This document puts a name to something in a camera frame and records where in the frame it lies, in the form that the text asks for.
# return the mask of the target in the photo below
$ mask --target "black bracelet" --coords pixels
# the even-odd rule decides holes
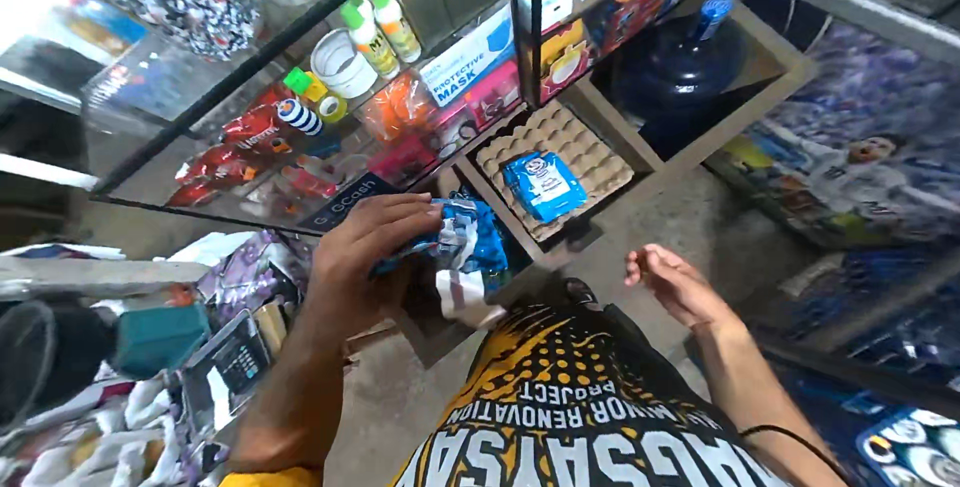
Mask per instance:
[[[815,445],[810,444],[810,442],[808,442],[808,441],[804,440],[803,438],[801,438],[800,435],[798,435],[798,434],[796,434],[796,433],[794,433],[794,432],[792,432],[792,431],[789,431],[789,430],[787,430],[787,429],[785,429],[785,428],[783,428],[783,427],[781,427],[781,426],[779,426],[779,425],[768,425],[768,424],[756,425],[756,426],[750,427],[749,429],[745,429],[745,430],[741,431],[741,432],[740,432],[740,438],[746,438],[746,437],[748,437],[748,436],[750,436],[750,435],[752,435],[752,434],[757,434],[757,433],[759,433],[759,432],[765,432],[765,431],[778,432],[778,433],[780,433],[780,434],[785,434],[785,435],[789,436],[790,438],[796,440],[798,443],[803,444],[803,446],[806,447],[808,450],[810,450],[810,452],[811,452],[814,456],[820,457],[820,460],[823,462],[823,464],[825,464],[826,466],[830,467],[830,469],[833,470],[833,473],[834,473],[835,475],[837,475],[837,478],[839,478],[840,481],[843,481],[843,482],[846,483],[846,485],[849,486],[849,487],[853,487],[853,486],[854,486],[854,484],[847,479],[847,473],[846,473],[846,471],[845,471],[843,468],[840,468],[840,467],[839,467],[836,463],[834,463],[834,461],[831,460],[829,457],[827,457],[826,455],[824,455],[824,453],[823,453],[820,449],[818,449]]]

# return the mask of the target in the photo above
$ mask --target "water gallon bottle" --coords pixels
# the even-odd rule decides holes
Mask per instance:
[[[690,130],[743,66],[739,28],[724,24],[733,7],[733,0],[706,0],[696,14],[667,20],[623,47],[613,100],[642,120],[641,136],[662,158],[696,137]]]

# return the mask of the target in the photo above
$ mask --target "hand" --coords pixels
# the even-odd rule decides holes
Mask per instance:
[[[363,332],[400,305],[409,272],[370,279],[383,260],[417,236],[437,232],[441,210],[430,194],[363,198],[346,219],[319,240],[305,310],[340,339]]]
[[[746,332],[746,326],[704,276],[677,253],[649,244],[627,253],[627,277],[642,282],[673,318],[694,334],[720,330]]]

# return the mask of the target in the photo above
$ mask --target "egg tray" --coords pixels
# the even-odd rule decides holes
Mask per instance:
[[[530,215],[503,177],[503,165],[534,151],[557,154],[586,191],[583,205],[549,223]],[[477,151],[476,162],[536,241],[557,234],[564,223],[626,186],[634,176],[634,170],[620,155],[557,100],[531,114],[527,123],[514,129],[512,135],[491,140],[486,148]]]

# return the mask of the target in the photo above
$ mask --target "sandal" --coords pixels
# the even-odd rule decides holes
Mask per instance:
[[[603,305],[597,300],[591,287],[575,276],[569,276],[563,280],[563,291],[574,306],[584,307],[591,311],[603,310]]]

